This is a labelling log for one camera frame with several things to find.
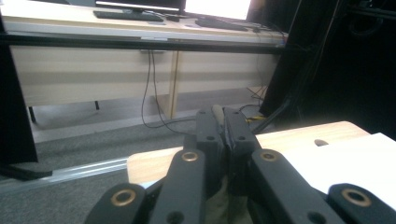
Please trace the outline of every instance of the brass ring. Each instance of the brass ring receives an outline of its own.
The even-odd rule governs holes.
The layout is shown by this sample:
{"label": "brass ring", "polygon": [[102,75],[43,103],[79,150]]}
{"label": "brass ring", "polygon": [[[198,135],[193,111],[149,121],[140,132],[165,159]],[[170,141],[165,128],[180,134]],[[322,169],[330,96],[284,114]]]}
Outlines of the brass ring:
{"label": "brass ring", "polygon": [[181,159],[183,159],[183,161],[196,161],[198,160],[198,154],[195,152],[186,152],[181,156]]}
{"label": "brass ring", "polygon": [[371,200],[367,195],[355,189],[343,189],[341,194],[350,203],[354,203],[361,207],[368,207],[372,204]]}
{"label": "brass ring", "polygon": [[[118,197],[119,197],[121,194],[123,194],[123,193],[128,194],[129,197],[128,197],[126,200],[120,201],[120,200],[118,199]],[[122,190],[120,190],[119,192],[115,193],[115,194],[113,195],[113,197],[111,197],[111,202],[112,202],[114,205],[116,205],[116,206],[125,206],[125,205],[127,205],[127,204],[133,202],[135,197],[136,197],[136,193],[134,192],[134,190],[132,190],[132,189],[122,189]]]}
{"label": "brass ring", "polygon": [[269,152],[263,152],[261,154],[262,159],[265,161],[276,161],[277,160],[277,155],[274,155],[272,153]]}

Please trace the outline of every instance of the desk drawer panel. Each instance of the desk drawer panel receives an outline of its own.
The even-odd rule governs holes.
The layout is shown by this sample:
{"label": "desk drawer panel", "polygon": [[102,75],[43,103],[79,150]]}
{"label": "desk drawer panel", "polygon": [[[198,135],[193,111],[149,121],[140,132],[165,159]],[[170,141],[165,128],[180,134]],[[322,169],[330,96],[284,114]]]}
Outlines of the desk drawer panel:
{"label": "desk drawer panel", "polygon": [[213,91],[267,86],[277,56],[267,54],[180,52],[178,91]]}
{"label": "desk drawer panel", "polygon": [[[14,46],[12,53],[27,105],[142,96],[146,87],[149,56],[140,50]],[[172,61],[172,51],[155,54],[158,94],[169,92]]]}

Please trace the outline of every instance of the keyboard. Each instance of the keyboard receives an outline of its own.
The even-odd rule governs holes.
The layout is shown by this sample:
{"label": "keyboard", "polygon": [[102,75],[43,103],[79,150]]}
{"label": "keyboard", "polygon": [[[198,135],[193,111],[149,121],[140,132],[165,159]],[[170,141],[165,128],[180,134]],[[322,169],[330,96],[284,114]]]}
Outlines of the keyboard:
{"label": "keyboard", "polygon": [[198,19],[195,24],[203,27],[217,28],[223,30],[247,31],[248,29],[241,26],[228,23],[226,21],[219,21],[216,19]]}
{"label": "keyboard", "polygon": [[106,12],[106,11],[94,11],[93,15],[99,19],[112,19],[112,20],[124,20],[124,21],[163,21],[158,16],[138,13],[138,12]]}

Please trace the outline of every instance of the desk leg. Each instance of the desk leg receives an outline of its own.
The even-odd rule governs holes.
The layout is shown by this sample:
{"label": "desk leg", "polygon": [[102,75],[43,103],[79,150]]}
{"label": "desk leg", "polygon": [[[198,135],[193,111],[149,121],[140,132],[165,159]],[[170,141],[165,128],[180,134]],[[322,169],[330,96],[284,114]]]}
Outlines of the desk leg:
{"label": "desk leg", "polygon": [[169,94],[157,96],[157,102],[167,119],[173,119],[177,108],[177,60],[178,51],[174,51],[172,71],[169,80]]}

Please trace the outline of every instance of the monitor screen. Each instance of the monitor screen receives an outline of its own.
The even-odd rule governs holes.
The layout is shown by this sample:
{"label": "monitor screen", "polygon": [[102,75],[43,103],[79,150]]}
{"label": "monitor screen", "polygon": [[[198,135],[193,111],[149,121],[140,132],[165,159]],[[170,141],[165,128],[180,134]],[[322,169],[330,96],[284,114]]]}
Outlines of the monitor screen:
{"label": "monitor screen", "polygon": [[96,0],[98,7],[139,8],[153,11],[175,11],[183,9],[184,0]]}
{"label": "monitor screen", "polygon": [[250,0],[186,0],[185,12],[245,20],[249,6]]}

